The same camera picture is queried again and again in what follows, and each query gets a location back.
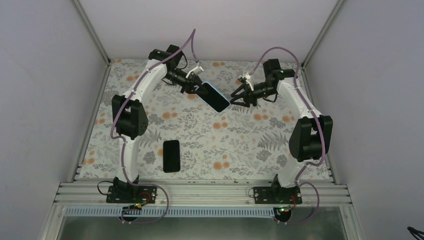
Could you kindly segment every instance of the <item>gray flower print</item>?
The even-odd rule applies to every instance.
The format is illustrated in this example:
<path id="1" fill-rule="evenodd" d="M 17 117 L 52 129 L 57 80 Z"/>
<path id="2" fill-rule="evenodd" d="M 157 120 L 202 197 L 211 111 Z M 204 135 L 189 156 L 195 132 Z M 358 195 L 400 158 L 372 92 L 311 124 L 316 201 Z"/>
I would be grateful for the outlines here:
<path id="1" fill-rule="evenodd" d="M 286 126 L 286 124 L 280 120 L 278 120 L 276 117 L 271 117 L 269 120 L 269 124 L 273 127 L 277 127 L 279 129 L 282 129 Z"/>
<path id="2" fill-rule="evenodd" d="M 156 115 L 156 113 L 150 114 L 148 116 L 148 121 L 150 123 L 153 123 L 153 124 L 156 124 L 156 125 L 161 125 L 165 122 L 161 117 L 158 117 L 158 115 Z"/>
<path id="3" fill-rule="evenodd" d="M 155 162 L 155 159 L 156 157 L 153 151 L 149 151 L 143 157 L 143 160 L 146 162 L 146 164 L 153 164 Z"/>
<path id="4" fill-rule="evenodd" d="M 261 160 L 262 162 L 265 162 L 269 156 L 271 156 L 271 153 L 267 150 L 261 150 L 256 153 L 256 159 Z"/>
<path id="5" fill-rule="evenodd" d="M 287 157 L 286 155 L 279 155 L 277 157 L 277 163 L 284 168 L 284 166 L 287 164 Z"/>

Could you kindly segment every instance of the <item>smartphone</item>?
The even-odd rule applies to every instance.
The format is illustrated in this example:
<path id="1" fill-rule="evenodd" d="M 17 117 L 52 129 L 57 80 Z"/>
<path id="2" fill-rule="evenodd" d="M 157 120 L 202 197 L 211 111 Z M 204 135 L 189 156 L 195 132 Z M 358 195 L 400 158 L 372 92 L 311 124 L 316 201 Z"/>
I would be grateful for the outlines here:
<path id="1" fill-rule="evenodd" d="M 215 111 L 220 113 L 231 106 L 230 101 L 209 82 L 205 81 L 201 85 L 206 88 L 207 94 L 200 94 L 198 96 L 203 99 L 203 101 L 205 101 L 209 106 L 215 109 Z"/>
<path id="2" fill-rule="evenodd" d="M 163 171 L 175 173 L 181 170 L 180 141 L 169 140 L 163 142 Z"/>

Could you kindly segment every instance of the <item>white backdrop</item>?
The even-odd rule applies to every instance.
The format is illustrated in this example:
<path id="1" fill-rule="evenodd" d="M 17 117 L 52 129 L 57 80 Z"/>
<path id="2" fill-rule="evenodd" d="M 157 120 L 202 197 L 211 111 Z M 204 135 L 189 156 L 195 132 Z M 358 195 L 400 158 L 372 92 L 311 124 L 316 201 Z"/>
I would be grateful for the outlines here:
<path id="1" fill-rule="evenodd" d="M 110 58 L 146 59 L 153 49 L 181 46 L 196 28 L 194 49 L 201 60 L 257 61 L 280 46 L 303 61 L 337 0 L 80 2 Z M 269 57 L 293 62 L 278 51 Z"/>

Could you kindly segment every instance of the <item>phone screen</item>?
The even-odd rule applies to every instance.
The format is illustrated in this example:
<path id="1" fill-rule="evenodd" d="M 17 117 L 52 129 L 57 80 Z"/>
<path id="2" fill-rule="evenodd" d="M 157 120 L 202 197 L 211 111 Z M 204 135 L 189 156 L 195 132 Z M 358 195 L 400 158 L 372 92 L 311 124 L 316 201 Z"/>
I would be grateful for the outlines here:
<path id="1" fill-rule="evenodd" d="M 198 96 L 218 113 L 224 111 L 231 105 L 230 101 L 228 101 L 224 95 L 210 85 L 209 82 L 202 83 L 202 86 L 206 88 L 207 94 L 200 94 Z"/>
<path id="2" fill-rule="evenodd" d="M 180 142 L 178 140 L 164 141 L 163 171 L 165 173 L 175 173 L 180 170 Z"/>

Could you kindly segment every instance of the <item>floor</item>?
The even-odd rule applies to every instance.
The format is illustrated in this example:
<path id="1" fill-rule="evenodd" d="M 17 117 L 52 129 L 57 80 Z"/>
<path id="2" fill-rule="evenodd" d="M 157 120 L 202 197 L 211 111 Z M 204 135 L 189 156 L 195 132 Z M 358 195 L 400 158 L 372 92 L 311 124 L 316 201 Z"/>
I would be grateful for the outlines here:
<path id="1" fill-rule="evenodd" d="M 140 75 L 147 60 L 115 59 L 85 154 L 80 178 L 113 178 L 119 169 L 120 146 L 112 140 L 111 99 L 123 94 Z M 188 69 L 194 66 L 188 61 Z M 202 61 L 199 76 L 227 98 L 239 85 L 237 77 L 255 62 Z M 281 63 L 283 69 L 294 63 Z M 255 83 L 264 80 L 262 66 L 253 74 Z M 142 136 L 138 171 L 142 179 L 271 180 L 292 158 L 288 140 L 296 123 L 284 99 L 258 101 L 257 107 L 231 106 L 217 113 L 195 94 L 181 94 L 180 87 L 159 82 L 151 99 L 143 103 L 149 125 Z M 164 173 L 163 142 L 179 140 L 181 171 Z M 329 179 L 327 166 L 309 167 L 301 179 Z"/>

